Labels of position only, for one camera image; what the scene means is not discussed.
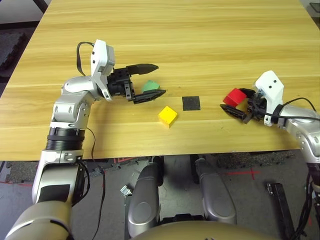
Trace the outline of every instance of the black bracket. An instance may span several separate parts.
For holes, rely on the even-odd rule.
[[[282,239],[289,240],[295,233],[295,228],[292,222],[284,187],[281,183],[267,183],[266,187],[269,194],[274,199]]]

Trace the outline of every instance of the black square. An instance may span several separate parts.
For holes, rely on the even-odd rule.
[[[201,110],[199,96],[183,96],[182,105],[183,111]]]

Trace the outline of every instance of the black cable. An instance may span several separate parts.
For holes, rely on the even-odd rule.
[[[290,103],[292,103],[292,102],[295,102],[295,101],[301,100],[301,99],[306,100],[306,101],[310,104],[310,106],[312,107],[313,111],[315,111],[315,112],[317,111],[316,108],[315,108],[315,106],[312,104],[312,102],[311,102],[308,98],[306,98],[306,97],[298,97],[298,98],[292,99],[292,100],[290,100],[290,101],[287,101],[287,102],[286,102],[285,104],[283,104],[282,106],[284,107],[285,105],[288,105],[288,104],[290,104]]]
[[[0,165],[0,173],[1,173],[2,169],[4,168],[4,166],[5,166],[5,161],[2,161],[1,165]]]
[[[311,176],[308,173],[306,177],[305,201],[301,210],[299,224],[294,234],[291,236],[290,240],[297,240],[300,238],[300,236],[304,233],[304,229],[309,219],[310,211],[312,208],[312,192],[313,192],[312,182],[310,182],[310,178]]]
[[[255,98],[253,98],[252,104],[254,106],[254,108],[260,113],[260,114],[264,114],[273,118],[280,118],[280,119],[309,119],[309,120],[316,120],[316,121],[320,121],[320,118],[316,118],[316,117],[311,117],[311,116],[281,116],[278,114],[271,114],[271,113],[267,113],[266,111],[260,109],[257,104],[256,104],[256,100]]]
[[[94,44],[92,42],[89,42],[89,41],[81,41],[76,46],[76,68],[78,69],[79,73],[81,73],[83,76],[85,76],[84,72],[82,71],[81,57],[80,57],[80,46],[82,44],[89,44],[92,47],[94,46]]]
[[[101,202],[100,202],[100,208],[99,208],[99,217],[98,217],[98,225],[96,227],[96,231],[94,233],[94,236],[92,238],[92,240],[95,239],[96,235],[97,235],[97,232],[99,230],[99,227],[100,227],[100,221],[101,221],[101,212],[102,212],[102,206],[104,204],[104,200],[105,200],[105,196],[106,196],[106,174],[105,174],[105,171],[104,169],[99,165],[97,164],[95,158],[94,158],[94,150],[95,150],[95,146],[96,146],[96,136],[94,134],[94,132],[87,127],[87,129],[92,133],[93,135],[93,146],[92,146],[92,149],[91,149],[91,158],[92,158],[92,161],[97,165],[101,175],[102,175],[102,196],[101,196]]]

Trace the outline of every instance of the wooden table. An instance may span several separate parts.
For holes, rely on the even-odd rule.
[[[275,126],[242,124],[219,106],[268,70],[283,82],[285,101],[304,96],[320,109],[319,30],[299,0],[53,0],[0,99],[0,160],[39,159],[60,88],[79,76],[76,46],[96,39],[114,47],[117,68],[159,66],[132,77],[136,92],[147,80],[167,90],[138,105],[95,103],[88,127],[96,158],[297,148]],[[90,53],[84,46],[87,74]],[[199,96],[201,110],[183,111],[182,96]],[[167,105],[179,114],[170,129],[157,117]],[[92,144],[87,131],[85,158]]]

